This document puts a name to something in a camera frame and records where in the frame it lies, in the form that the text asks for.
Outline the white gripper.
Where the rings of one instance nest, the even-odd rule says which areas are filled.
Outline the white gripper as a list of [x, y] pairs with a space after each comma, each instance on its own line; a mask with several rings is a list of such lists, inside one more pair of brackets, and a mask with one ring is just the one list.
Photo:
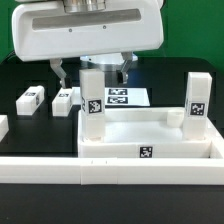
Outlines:
[[23, 61], [50, 60], [63, 89], [72, 87], [61, 58], [121, 53], [116, 71], [126, 84], [131, 52], [154, 50], [164, 40], [164, 0], [17, 0], [12, 14], [16, 55]]

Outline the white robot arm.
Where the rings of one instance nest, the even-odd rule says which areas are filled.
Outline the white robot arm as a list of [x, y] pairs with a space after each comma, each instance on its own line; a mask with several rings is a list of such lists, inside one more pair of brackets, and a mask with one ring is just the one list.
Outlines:
[[165, 0], [15, 0], [12, 37], [23, 61], [48, 60], [66, 88], [64, 58], [119, 53], [118, 80], [126, 83], [136, 51], [164, 41]]

